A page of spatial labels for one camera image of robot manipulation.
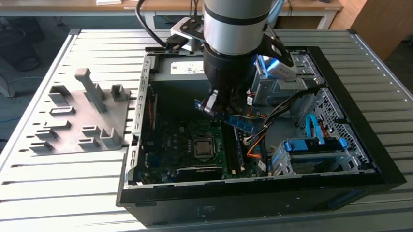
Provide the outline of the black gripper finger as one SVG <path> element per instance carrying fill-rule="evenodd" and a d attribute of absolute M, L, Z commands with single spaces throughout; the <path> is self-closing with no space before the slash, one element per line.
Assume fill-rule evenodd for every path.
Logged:
<path fill-rule="evenodd" d="M 245 93 L 238 87 L 227 88 L 227 109 L 231 114 L 238 114 L 245 109 Z"/>
<path fill-rule="evenodd" d="M 214 104 L 218 98 L 218 90 L 213 90 L 207 99 L 202 103 L 202 111 L 207 114 L 214 114 Z"/>

